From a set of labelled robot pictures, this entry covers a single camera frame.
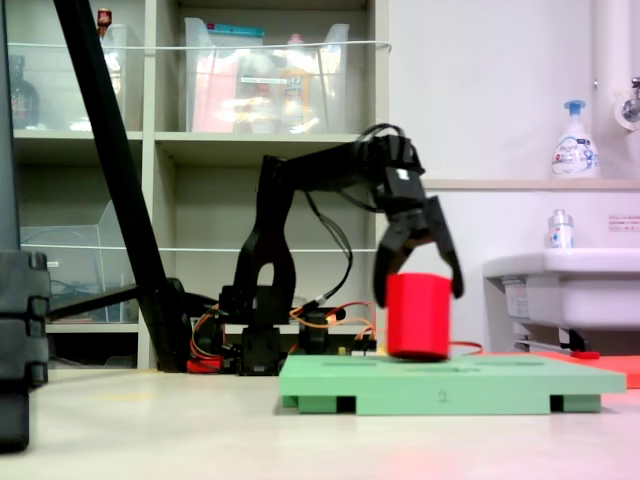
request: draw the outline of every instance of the red cylinder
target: red cylinder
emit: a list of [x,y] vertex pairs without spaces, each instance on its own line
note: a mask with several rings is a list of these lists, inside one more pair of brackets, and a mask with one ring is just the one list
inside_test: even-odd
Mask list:
[[438,362],[449,358],[451,280],[399,273],[387,280],[387,352]]

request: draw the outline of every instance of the green board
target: green board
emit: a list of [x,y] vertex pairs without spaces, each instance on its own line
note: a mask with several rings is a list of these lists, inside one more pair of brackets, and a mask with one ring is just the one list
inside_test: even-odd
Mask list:
[[293,355],[280,373],[283,407],[300,413],[505,415],[599,412],[625,376],[535,355],[416,363],[386,356]]

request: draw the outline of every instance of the faucet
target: faucet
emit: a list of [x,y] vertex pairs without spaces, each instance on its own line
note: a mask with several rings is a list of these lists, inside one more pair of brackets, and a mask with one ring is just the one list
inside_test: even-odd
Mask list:
[[640,120],[640,77],[633,77],[631,86],[636,98],[624,102],[622,116],[627,122],[637,122]]

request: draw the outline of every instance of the shelf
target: shelf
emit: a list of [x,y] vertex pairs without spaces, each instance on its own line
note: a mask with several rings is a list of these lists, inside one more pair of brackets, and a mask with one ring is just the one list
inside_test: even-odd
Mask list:
[[49,323],[47,333],[138,333],[137,323]]
[[[283,335],[296,335],[299,331],[298,325],[277,325]],[[330,335],[357,335],[364,329],[365,325],[338,325],[329,329]],[[240,335],[244,325],[225,325],[227,335]]]
[[181,7],[259,10],[364,10],[368,0],[178,0]]
[[158,132],[155,138],[177,165],[250,168],[259,167],[264,155],[294,158],[353,142],[358,135]]
[[573,180],[454,180],[423,178],[426,190],[487,190],[487,191],[585,191],[585,190],[640,190],[640,179],[579,178]]
[[[128,132],[136,165],[142,163],[142,132]],[[14,130],[19,165],[97,166],[98,154],[92,132],[73,130]]]

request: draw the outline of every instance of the floor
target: floor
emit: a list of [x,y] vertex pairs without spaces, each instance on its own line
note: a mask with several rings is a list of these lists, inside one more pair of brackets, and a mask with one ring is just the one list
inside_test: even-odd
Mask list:
[[276,378],[51,373],[2,480],[640,478],[640,390],[601,414],[300,416]]

